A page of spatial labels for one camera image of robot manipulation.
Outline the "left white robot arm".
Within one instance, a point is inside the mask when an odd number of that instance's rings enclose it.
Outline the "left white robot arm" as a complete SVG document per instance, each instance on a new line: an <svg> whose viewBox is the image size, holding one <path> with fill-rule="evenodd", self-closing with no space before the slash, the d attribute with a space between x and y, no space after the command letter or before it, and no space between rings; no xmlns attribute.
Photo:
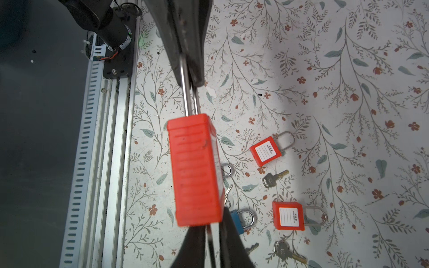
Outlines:
<svg viewBox="0 0 429 268"><path fill-rule="evenodd" d="M62 1L76 23L95 32L113 49L126 46L128 31L111 8L111 1ZM191 82L195 87L205 83L204 42L212 1L146 1L163 42L172 71L181 82L179 58L184 55Z"/></svg>

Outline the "black padlock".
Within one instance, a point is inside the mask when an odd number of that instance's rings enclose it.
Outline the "black padlock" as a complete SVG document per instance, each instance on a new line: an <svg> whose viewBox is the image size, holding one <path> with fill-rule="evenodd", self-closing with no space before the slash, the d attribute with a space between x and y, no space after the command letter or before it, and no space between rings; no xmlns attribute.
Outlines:
<svg viewBox="0 0 429 268"><path fill-rule="evenodd" d="M235 169L234 169L233 165L230 165L228 163L221 164L221 173L222 173L223 179L232 177L234 171L235 171Z"/></svg>

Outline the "blue padlock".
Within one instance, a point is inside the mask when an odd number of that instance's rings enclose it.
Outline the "blue padlock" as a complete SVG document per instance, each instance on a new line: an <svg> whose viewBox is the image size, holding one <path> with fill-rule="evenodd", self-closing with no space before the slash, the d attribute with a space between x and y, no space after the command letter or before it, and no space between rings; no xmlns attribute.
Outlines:
<svg viewBox="0 0 429 268"><path fill-rule="evenodd" d="M250 209L236 209L230 214L239 235L248 232L257 221L255 213Z"/></svg>

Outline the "red padlock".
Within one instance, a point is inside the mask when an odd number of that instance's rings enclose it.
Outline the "red padlock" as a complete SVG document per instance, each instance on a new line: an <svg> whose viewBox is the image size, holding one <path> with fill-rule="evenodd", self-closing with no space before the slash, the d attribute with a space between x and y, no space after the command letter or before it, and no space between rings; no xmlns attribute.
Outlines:
<svg viewBox="0 0 429 268"><path fill-rule="evenodd" d="M277 140L284 135L289 135L292 138L292 142L286 147L281 147L278 145ZM249 150L257 166L262 168L264 165L284 155L285 151L293 147L295 142L295 135L290 131L284 131L275 137L267 137L261 140L252 145Z"/></svg>
<svg viewBox="0 0 429 268"><path fill-rule="evenodd" d="M273 201L273 224L277 230L304 231L306 227L321 227L328 220L327 213L320 207L305 206L298 202ZM306 216L305 210L320 211L323 215L321 222L311 220Z"/></svg>
<svg viewBox="0 0 429 268"><path fill-rule="evenodd" d="M179 58L179 72L185 115L167 124L175 217L180 227L206 226L222 221L225 201L216 130L200 111L184 55Z"/></svg>

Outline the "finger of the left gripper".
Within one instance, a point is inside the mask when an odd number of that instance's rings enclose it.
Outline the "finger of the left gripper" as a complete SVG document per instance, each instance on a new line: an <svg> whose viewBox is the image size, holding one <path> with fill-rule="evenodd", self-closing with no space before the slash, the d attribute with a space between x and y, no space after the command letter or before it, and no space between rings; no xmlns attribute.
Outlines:
<svg viewBox="0 0 429 268"><path fill-rule="evenodd" d="M181 15L188 2L162 0L145 0L144 2L156 23L176 81L181 86L180 59L187 57L183 46L184 36Z"/></svg>
<svg viewBox="0 0 429 268"><path fill-rule="evenodd" d="M186 57L194 86L201 87L204 78L204 42L212 10L212 0L175 1L181 53Z"/></svg>

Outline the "small brass key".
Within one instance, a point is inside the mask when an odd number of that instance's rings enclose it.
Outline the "small brass key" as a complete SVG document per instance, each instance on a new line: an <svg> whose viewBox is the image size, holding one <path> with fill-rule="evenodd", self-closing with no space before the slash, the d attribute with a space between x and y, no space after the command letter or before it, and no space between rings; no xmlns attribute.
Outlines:
<svg viewBox="0 0 429 268"><path fill-rule="evenodd" d="M275 187L277 185L277 181L279 179L282 179L284 176L286 176L288 174L289 174L289 170L285 170L285 171L278 173L278 174L275 174L275 175L273 175L272 173L268 173L268 174L266 174L265 177L262 178L263 185L266 188Z"/></svg>

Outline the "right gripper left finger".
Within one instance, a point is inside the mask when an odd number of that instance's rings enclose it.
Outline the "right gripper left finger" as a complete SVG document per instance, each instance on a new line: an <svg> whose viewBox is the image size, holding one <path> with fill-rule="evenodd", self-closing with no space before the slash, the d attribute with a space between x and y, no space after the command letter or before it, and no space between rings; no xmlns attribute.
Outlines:
<svg viewBox="0 0 429 268"><path fill-rule="evenodd" d="M190 227L171 268L204 268L205 226Z"/></svg>

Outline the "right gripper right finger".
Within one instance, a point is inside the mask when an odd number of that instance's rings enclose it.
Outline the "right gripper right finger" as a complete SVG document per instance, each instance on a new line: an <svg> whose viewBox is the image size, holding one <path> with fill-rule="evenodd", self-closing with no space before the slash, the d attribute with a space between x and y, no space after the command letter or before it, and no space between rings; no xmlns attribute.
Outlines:
<svg viewBox="0 0 429 268"><path fill-rule="evenodd" d="M254 268L245 251L231 213L226 207L223 210L223 219L219 223L219 235L221 268Z"/></svg>

